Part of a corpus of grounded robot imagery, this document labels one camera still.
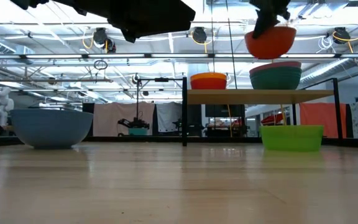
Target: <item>humanoid robot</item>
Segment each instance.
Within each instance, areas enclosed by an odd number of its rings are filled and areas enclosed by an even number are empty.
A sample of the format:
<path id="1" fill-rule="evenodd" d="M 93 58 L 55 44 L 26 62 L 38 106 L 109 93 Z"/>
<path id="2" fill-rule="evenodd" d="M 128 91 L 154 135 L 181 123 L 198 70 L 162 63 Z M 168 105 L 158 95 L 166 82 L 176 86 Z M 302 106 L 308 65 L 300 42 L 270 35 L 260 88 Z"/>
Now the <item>humanoid robot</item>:
<path id="1" fill-rule="evenodd" d="M 0 87 L 0 126 L 7 125 L 7 113 L 14 108 L 14 102 L 9 98 L 11 89 L 9 87 Z"/>

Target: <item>wooden shelf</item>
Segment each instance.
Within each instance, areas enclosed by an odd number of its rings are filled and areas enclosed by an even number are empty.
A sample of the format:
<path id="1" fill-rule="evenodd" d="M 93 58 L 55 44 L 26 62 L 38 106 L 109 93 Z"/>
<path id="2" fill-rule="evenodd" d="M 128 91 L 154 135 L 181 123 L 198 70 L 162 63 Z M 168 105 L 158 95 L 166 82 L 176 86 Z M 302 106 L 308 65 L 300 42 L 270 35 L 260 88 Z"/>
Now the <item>wooden shelf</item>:
<path id="1" fill-rule="evenodd" d="M 333 90 L 188 90 L 189 105 L 290 105 L 332 96 Z"/>

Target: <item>blue bowl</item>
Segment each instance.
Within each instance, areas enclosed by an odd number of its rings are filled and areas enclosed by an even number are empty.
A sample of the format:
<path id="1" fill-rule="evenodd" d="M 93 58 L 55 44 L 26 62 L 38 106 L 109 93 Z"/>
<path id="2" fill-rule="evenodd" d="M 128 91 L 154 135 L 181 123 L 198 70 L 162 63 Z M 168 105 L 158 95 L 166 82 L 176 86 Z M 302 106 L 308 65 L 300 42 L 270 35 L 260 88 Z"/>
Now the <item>blue bowl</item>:
<path id="1" fill-rule="evenodd" d="M 93 114 L 77 111 L 12 110 L 16 136 L 36 149 L 69 149 L 84 140 Z"/>

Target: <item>lime green bowl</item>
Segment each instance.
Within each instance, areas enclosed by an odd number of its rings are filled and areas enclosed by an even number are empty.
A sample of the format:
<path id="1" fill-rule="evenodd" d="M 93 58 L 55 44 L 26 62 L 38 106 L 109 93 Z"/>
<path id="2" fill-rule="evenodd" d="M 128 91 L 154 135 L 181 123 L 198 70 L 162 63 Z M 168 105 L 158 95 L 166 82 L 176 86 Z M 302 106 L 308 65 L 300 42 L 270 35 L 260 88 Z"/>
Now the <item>lime green bowl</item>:
<path id="1" fill-rule="evenodd" d="M 277 67 L 254 72 L 250 76 L 255 90 L 296 90 L 302 70 L 296 67 Z"/>
<path id="2" fill-rule="evenodd" d="M 315 152 L 321 147 L 323 126 L 262 126 L 260 132 L 266 150 Z"/>

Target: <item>wooden floor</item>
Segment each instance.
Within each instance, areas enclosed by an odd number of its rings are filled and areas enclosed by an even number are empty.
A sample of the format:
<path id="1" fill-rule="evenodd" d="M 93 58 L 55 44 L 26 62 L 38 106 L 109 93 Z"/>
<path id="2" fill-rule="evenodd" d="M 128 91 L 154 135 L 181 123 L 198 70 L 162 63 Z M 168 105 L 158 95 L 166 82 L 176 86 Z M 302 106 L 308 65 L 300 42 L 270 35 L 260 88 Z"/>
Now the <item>wooden floor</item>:
<path id="1" fill-rule="evenodd" d="M 358 149 L 0 147 L 0 223 L 358 223 Z"/>

